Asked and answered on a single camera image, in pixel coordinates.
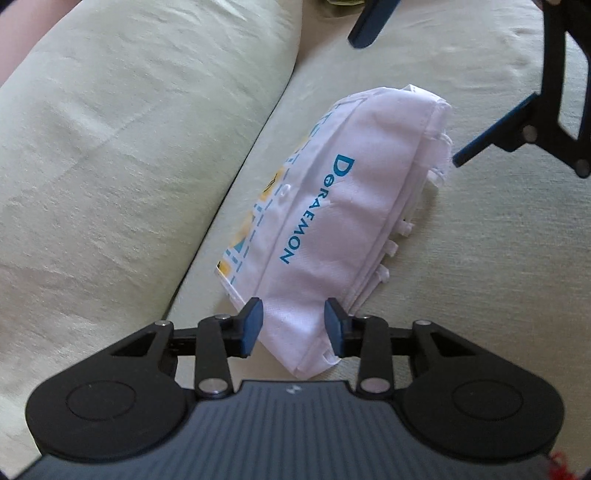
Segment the white Doraemon shopping bag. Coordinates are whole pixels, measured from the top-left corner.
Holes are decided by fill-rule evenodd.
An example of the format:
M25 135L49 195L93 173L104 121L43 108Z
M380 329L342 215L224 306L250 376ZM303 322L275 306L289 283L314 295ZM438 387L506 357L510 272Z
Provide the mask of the white Doraemon shopping bag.
M256 197L216 272L236 308L263 301L259 341L308 380L339 356L324 305L360 309L389 280L384 258L413 230L428 182L451 160L449 103L410 85L335 102Z

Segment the red tag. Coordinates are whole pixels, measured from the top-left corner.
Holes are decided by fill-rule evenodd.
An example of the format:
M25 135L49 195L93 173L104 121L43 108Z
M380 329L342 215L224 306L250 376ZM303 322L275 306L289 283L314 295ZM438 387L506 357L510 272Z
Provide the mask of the red tag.
M567 456L557 452L550 457L549 479L580 480L580 477L570 469Z

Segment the pale green sofa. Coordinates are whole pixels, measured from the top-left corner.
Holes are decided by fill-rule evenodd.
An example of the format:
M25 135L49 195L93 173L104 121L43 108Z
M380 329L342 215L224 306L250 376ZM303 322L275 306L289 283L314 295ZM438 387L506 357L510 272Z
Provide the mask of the pale green sofa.
M530 1L404 1L374 45L322 1L17 1L1 16L1 468L46 378L163 316L231 308L216 263L335 102L416 85L464 146L539 86ZM553 383L590 464L590 184L533 145L427 188L363 312L427 318Z

